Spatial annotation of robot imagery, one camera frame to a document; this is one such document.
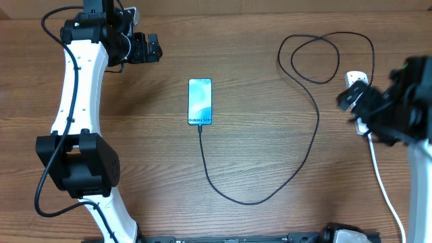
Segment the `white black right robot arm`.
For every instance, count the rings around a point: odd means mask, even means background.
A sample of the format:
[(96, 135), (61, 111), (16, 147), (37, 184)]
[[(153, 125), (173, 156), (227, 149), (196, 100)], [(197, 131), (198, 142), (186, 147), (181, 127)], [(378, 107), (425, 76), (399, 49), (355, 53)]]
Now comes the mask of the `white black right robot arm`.
[(380, 142), (408, 146), (410, 210), (407, 242), (431, 241), (431, 56), (412, 56), (392, 70), (383, 92), (355, 80), (337, 98), (337, 106), (351, 110), (353, 120), (367, 127)]

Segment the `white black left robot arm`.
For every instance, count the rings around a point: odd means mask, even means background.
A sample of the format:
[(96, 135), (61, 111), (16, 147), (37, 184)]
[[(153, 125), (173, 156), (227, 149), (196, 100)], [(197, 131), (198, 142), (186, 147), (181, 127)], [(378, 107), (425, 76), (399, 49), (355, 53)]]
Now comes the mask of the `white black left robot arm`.
[(100, 127), (104, 75), (162, 57), (157, 35), (136, 30), (139, 17), (135, 7), (120, 1), (85, 1), (77, 7), (55, 37), (65, 53), (57, 117), (50, 134), (36, 139), (43, 178), (88, 209), (104, 242), (144, 242), (119, 193), (119, 157)]

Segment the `blue Galaxy smartphone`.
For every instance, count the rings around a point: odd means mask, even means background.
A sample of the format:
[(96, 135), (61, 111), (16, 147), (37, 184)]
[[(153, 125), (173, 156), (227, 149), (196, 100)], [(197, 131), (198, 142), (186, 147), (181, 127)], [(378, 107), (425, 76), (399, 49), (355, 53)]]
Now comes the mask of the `blue Galaxy smartphone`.
[(188, 81), (188, 124), (191, 126), (211, 125), (212, 79), (195, 78)]

